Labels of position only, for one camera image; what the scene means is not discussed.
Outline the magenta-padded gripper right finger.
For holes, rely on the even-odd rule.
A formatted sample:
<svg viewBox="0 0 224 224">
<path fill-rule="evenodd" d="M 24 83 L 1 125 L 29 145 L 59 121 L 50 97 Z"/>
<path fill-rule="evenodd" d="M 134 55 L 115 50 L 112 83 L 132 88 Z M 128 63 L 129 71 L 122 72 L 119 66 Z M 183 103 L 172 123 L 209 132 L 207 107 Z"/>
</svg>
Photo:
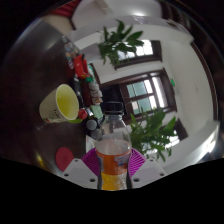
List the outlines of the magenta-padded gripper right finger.
<svg viewBox="0 0 224 224">
<path fill-rule="evenodd" d="M 147 159 L 132 149 L 128 163 L 128 175 L 133 189 L 141 188 L 166 176 L 155 159 Z"/>
</svg>

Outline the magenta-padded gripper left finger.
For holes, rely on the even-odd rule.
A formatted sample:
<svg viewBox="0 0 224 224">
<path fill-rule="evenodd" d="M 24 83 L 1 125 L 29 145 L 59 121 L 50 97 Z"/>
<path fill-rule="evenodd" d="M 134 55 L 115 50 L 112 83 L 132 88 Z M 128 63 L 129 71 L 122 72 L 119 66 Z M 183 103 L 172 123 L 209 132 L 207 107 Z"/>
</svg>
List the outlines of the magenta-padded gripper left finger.
<svg viewBox="0 0 224 224">
<path fill-rule="evenodd" d="M 97 189 L 100 165 L 93 148 L 81 159 L 73 159 L 62 174 L 62 177 L 78 186 Z"/>
</svg>

